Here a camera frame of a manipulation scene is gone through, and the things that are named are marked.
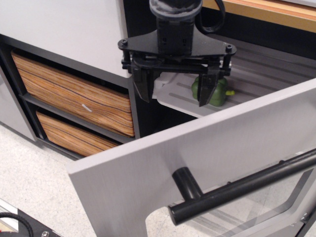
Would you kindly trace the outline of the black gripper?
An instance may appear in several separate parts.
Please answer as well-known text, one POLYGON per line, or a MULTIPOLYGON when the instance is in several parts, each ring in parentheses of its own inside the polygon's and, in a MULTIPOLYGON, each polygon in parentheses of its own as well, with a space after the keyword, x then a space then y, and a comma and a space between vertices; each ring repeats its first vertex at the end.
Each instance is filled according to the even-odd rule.
POLYGON ((200 107, 209 103, 218 80, 230 74, 237 52, 234 45, 204 35, 193 20, 158 19, 155 31, 122 39, 118 48, 142 100, 151 102, 154 80, 163 72, 196 74, 200 107))

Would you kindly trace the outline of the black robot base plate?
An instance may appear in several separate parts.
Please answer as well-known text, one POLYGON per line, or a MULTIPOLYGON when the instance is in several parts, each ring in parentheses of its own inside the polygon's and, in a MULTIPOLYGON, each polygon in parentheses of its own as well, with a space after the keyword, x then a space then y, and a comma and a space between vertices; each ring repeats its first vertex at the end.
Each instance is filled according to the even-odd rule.
MULTIPOLYGON (((34 237, 62 237, 62 235, 58 234, 53 229, 29 216, 22 210, 18 209, 17 214, 23 217, 30 224, 33 230, 34 237)), ((20 221, 18 221, 18 233, 29 237, 27 228, 20 221)))

